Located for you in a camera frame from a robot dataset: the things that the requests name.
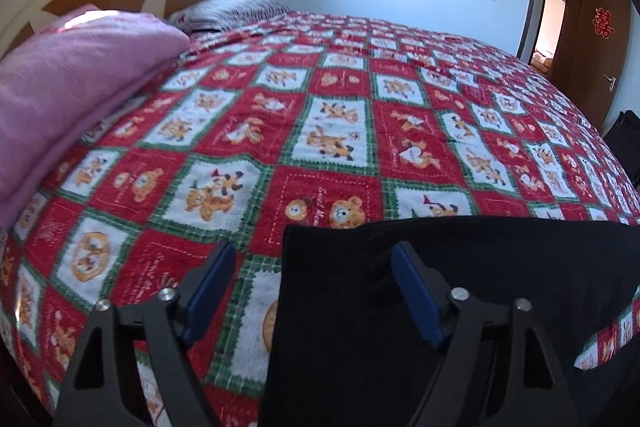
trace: black garment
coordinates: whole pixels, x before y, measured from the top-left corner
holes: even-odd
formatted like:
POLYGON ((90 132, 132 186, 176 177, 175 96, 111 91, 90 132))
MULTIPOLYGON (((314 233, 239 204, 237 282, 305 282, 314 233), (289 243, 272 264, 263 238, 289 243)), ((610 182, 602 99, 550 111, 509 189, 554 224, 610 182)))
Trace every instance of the black garment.
POLYGON ((580 424, 591 422, 624 379, 638 342, 602 368, 583 372, 573 362, 589 336, 631 302, 640 227, 444 217, 353 230, 287 227, 260 427, 409 421, 439 354, 420 339, 391 282, 388 250, 402 240, 452 287, 487 302, 528 298, 554 343, 580 424))

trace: blue gripper pad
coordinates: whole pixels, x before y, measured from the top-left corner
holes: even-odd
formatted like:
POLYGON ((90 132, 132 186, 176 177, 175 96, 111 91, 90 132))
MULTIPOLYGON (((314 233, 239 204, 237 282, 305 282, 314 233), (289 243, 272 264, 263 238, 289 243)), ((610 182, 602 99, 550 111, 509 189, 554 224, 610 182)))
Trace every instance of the blue gripper pad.
POLYGON ((436 270, 426 268, 407 242, 398 243, 391 249, 391 269, 420 335, 438 349, 447 340, 442 327, 447 293, 436 297, 432 295, 428 284, 435 283, 437 287, 433 291, 447 292, 444 278, 436 270))
POLYGON ((209 329, 209 323, 236 271, 236 248, 226 243, 213 263, 206 265, 200 268, 207 271, 184 312, 184 330, 180 339, 186 349, 204 337, 209 329))

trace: doorway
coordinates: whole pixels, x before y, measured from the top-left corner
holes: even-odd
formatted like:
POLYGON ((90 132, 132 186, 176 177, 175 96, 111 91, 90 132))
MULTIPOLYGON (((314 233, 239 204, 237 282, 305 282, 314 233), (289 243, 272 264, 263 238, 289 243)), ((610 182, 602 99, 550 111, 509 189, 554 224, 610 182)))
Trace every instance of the doorway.
POLYGON ((631 0, 529 0, 518 58, 602 130, 625 63, 631 0))

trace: bed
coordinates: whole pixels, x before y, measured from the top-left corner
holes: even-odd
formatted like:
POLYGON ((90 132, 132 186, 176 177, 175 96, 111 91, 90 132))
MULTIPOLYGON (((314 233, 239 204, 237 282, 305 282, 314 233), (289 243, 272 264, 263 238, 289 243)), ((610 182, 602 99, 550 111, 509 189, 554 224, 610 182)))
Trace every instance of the bed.
MULTIPOLYGON (((0 56, 88 2, 165 17, 197 1, 0 0, 0 56)), ((186 53, 86 129, 0 232, 0 333, 49 412, 95 301, 148 298, 222 238, 242 253, 238 272, 190 360, 223 424, 248 427, 267 374, 287 224, 640 220, 638 194, 596 129, 492 46, 295 11, 190 38, 186 53)), ((576 367, 606 366, 638 331, 639 295, 593 332, 576 367)), ((154 422, 168 425, 143 347, 138 367, 154 422)))

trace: red door decoration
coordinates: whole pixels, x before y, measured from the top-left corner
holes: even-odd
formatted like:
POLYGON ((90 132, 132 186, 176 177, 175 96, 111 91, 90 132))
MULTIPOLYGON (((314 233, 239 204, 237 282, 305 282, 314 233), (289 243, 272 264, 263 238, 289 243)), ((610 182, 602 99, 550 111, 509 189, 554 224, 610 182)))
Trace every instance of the red door decoration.
POLYGON ((598 35, 608 39, 616 31, 611 27, 611 12, 604 8, 596 8, 596 17, 593 19, 593 27, 598 35))

